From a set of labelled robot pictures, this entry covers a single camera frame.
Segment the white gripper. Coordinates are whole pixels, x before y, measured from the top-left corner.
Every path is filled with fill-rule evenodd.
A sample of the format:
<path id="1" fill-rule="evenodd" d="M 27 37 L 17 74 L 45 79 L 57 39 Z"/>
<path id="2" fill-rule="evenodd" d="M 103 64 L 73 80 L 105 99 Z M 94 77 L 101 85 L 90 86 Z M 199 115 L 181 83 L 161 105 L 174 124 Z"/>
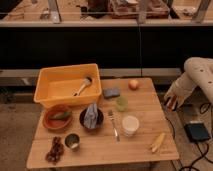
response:
<path id="1" fill-rule="evenodd" d="M 170 111 L 175 111 L 183 102 L 184 97 L 179 94 L 174 86 L 171 86 L 164 95 L 164 106 Z"/>

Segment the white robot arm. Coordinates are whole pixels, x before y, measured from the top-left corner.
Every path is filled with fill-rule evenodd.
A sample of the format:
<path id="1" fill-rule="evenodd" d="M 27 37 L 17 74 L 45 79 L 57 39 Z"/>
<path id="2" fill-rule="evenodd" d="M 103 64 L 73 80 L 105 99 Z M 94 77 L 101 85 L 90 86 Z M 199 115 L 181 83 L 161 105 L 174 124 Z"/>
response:
<path id="1" fill-rule="evenodd" d="M 191 57 L 184 63 L 184 72 L 164 95 L 164 105 L 175 111 L 199 87 L 213 105 L 213 59 Z"/>

